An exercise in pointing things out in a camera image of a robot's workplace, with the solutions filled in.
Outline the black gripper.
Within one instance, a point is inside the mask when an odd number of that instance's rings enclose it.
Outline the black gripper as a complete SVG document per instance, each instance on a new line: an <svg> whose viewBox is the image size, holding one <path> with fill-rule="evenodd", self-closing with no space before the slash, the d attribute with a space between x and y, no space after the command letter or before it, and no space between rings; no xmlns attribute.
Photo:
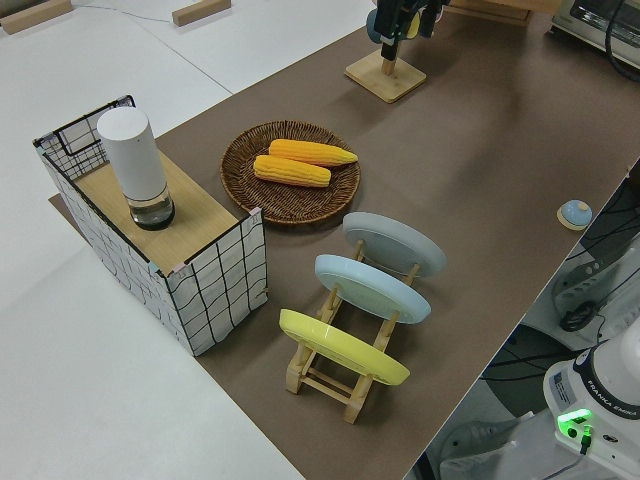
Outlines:
<svg viewBox="0 0 640 480"><path fill-rule="evenodd" d="M396 60L400 41L395 37L431 38L444 7L439 0L377 1L374 31L381 36L381 56Z"/></svg>

